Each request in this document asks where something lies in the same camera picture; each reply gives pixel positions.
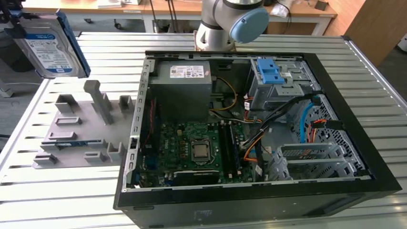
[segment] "desk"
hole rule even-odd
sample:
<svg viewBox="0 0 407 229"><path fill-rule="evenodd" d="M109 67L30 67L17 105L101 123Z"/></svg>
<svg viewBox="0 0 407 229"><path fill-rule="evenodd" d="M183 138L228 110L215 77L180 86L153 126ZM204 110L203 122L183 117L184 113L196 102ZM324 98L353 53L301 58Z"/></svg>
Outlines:
<svg viewBox="0 0 407 229"><path fill-rule="evenodd" d="M89 79L100 81L109 99L136 101L145 50L193 50L192 34L84 32L78 45L90 65ZM217 229L389 229L405 228L407 106L352 42L340 37L263 35L237 51L311 52L317 55L371 141L403 188L325 218L289 219ZM44 80L0 154L0 228L137 228L112 209L118 166L33 169L32 159L57 111L60 94L89 100L86 79Z"/></svg>
<svg viewBox="0 0 407 229"><path fill-rule="evenodd" d="M68 18L92 19L143 19L145 32L152 29L152 1L156 18L169 20L168 3L165 0L143 0L140 5L124 5L121 8L97 9L96 0L26 0L22 3L25 12L54 12L58 8ZM336 17L333 9L328 6L325 11L313 8L316 0L311 0L311 7L305 2L291 7L292 22L316 23L312 35L323 35L329 21ZM179 20L197 20L201 17L201 4L173 0L176 17ZM287 22L287 19L269 16L269 22Z"/></svg>
<svg viewBox="0 0 407 229"><path fill-rule="evenodd" d="M157 19L171 19L168 3L164 0L149 0L153 4L153 10ZM311 0L311 6L303 1L300 4L292 4L291 16L292 22L316 23L312 31L313 36L320 36L325 32L325 28L331 22L331 19L336 17L333 9L327 6L325 10L317 10L313 8L316 0ZM201 4L199 2L188 2L184 0L173 0L176 9L176 18L179 20L197 20L201 17ZM272 10L272 6L265 7L268 13ZM143 13L143 20L145 25L145 32L153 32L152 30L152 10L151 5L147 4ZM285 18L269 16L269 22L287 22Z"/></svg>
<svg viewBox="0 0 407 229"><path fill-rule="evenodd" d="M140 5L123 5L121 8L98 9L96 0L26 0L24 12L53 13L57 9L70 18L92 19L143 19L147 0Z"/></svg>

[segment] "motherboard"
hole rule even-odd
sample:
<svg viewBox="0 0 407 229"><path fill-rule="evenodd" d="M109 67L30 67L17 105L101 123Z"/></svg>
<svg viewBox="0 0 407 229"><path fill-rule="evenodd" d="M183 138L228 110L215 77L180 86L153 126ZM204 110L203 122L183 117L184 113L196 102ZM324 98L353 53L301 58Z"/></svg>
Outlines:
<svg viewBox="0 0 407 229"><path fill-rule="evenodd" d="M251 166L239 161L239 143L244 140L240 123L163 123L157 157L145 159L147 169L157 174L148 180L159 187L252 181Z"/></svg>

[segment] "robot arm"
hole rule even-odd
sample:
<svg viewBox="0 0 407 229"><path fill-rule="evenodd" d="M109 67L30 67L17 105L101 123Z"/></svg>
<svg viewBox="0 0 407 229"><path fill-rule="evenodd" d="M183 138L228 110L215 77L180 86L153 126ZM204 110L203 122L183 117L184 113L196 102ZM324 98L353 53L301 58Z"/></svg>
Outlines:
<svg viewBox="0 0 407 229"><path fill-rule="evenodd" d="M229 51L233 41L253 41L267 25L263 0L204 0L196 46L203 51Z"/></svg>

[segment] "red cable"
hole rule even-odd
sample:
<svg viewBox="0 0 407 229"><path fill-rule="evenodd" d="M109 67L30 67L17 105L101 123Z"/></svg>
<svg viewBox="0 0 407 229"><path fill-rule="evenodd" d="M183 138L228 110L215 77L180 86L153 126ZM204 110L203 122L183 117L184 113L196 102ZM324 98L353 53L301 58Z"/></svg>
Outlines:
<svg viewBox="0 0 407 229"><path fill-rule="evenodd" d="M147 139L145 139L144 144L143 144L143 146L140 147L140 149L144 148L144 146L145 146L145 144L147 144L147 142L148 142L148 140L149 140L149 136L151 136L151 132L152 132L152 108L153 108L153 102L152 102L152 100L151 100L151 109L149 109L149 132L148 132Z"/></svg>

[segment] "hard drive label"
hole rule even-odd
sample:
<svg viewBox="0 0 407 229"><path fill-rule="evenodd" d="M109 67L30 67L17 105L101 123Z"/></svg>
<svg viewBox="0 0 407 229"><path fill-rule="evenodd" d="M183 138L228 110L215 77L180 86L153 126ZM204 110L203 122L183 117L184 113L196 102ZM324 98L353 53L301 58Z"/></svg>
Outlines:
<svg viewBox="0 0 407 229"><path fill-rule="evenodd" d="M42 67L53 73L69 73L72 66L66 56L57 48L57 39L52 34L26 34L25 41Z"/></svg>

